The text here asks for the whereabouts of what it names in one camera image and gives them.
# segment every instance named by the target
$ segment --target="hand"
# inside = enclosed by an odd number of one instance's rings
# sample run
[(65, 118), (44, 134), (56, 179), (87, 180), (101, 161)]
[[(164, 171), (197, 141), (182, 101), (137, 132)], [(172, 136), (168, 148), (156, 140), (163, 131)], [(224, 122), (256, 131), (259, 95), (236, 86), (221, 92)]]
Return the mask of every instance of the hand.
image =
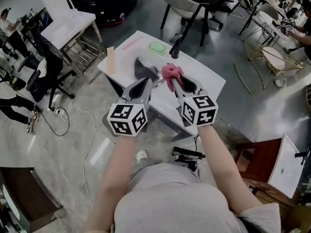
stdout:
[(184, 74), (183, 69), (181, 69), (181, 67), (176, 67), (173, 63), (162, 67), (162, 77), (167, 82), (167, 86), (171, 92), (174, 92), (172, 78), (176, 78), (177, 82), (180, 85), (183, 85), (183, 82), (180, 79), (180, 74)]
[(288, 31), (287, 35), (288, 35), (289, 37), (293, 37), (293, 36), (294, 36), (294, 33), (293, 33), (292, 31)]

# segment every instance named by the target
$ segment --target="concrete floor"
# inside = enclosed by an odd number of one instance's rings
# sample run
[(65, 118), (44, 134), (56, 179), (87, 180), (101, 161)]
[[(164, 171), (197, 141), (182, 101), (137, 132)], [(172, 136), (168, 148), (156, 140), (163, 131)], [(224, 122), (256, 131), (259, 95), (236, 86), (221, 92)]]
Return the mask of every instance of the concrete floor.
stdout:
[[(136, 30), (143, 31), (167, 43), (180, 29), (180, 17), (170, 10), (165, 27), (160, 30), (167, 4), (164, 0), (138, 0), (136, 8), (121, 25), (111, 28), (100, 28), (104, 43), (117, 47)], [(305, 101), (304, 86), (311, 83), (311, 76), (291, 87), (279, 89), (273, 83), (266, 89), (260, 87), (260, 79), (255, 69), (247, 61), (245, 45), (242, 37), (248, 35), (255, 24), (245, 30), (242, 36), (238, 33), (248, 18), (242, 8), (237, 8), (233, 15), (245, 16), (238, 18), (217, 13), (216, 17), (225, 23), (221, 32), (210, 30), (206, 35), (205, 44), (199, 46), (202, 22), (197, 21), (190, 29), (181, 50), (226, 80), (226, 84), (218, 97), (219, 112), (228, 124), (244, 134), (252, 142), (280, 138), (287, 134), (300, 151), (309, 144), (310, 110)], [(210, 21), (210, 28), (217, 24)], [(248, 43), (257, 42), (259, 34), (248, 39)], [(279, 44), (294, 47), (294, 43)], [(274, 46), (282, 54), (285, 52), (277, 44)], [(258, 90), (250, 95), (239, 80), (233, 62), (243, 59), (239, 64), (241, 75), (251, 90)], [(268, 66), (259, 60), (260, 71), (264, 76)]]

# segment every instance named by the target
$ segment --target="gray t-shirt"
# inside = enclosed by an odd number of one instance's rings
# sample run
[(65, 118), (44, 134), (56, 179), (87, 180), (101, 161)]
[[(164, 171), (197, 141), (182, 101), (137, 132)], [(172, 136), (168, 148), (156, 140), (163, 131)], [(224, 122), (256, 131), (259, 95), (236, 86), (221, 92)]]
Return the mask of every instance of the gray t-shirt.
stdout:
[[(280, 233), (278, 204), (242, 212), (239, 217), (265, 233)], [(200, 183), (185, 167), (161, 163), (142, 169), (115, 210), (115, 233), (247, 233), (224, 195)]]

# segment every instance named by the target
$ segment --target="wooden block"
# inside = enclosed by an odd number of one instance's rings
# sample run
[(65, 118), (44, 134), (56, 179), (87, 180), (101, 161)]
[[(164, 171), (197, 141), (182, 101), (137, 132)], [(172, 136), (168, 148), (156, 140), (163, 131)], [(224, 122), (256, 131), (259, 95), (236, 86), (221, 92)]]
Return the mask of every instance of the wooden block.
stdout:
[(114, 47), (107, 48), (107, 69), (106, 74), (111, 75), (116, 73), (115, 67), (115, 51)]

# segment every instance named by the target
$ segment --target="white box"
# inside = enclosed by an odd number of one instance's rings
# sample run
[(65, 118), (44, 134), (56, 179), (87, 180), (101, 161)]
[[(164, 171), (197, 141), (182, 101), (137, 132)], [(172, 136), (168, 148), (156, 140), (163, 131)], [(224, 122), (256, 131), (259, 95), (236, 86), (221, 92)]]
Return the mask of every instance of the white box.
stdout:
[(107, 120), (114, 134), (136, 136), (147, 123), (145, 106), (142, 104), (114, 103)]

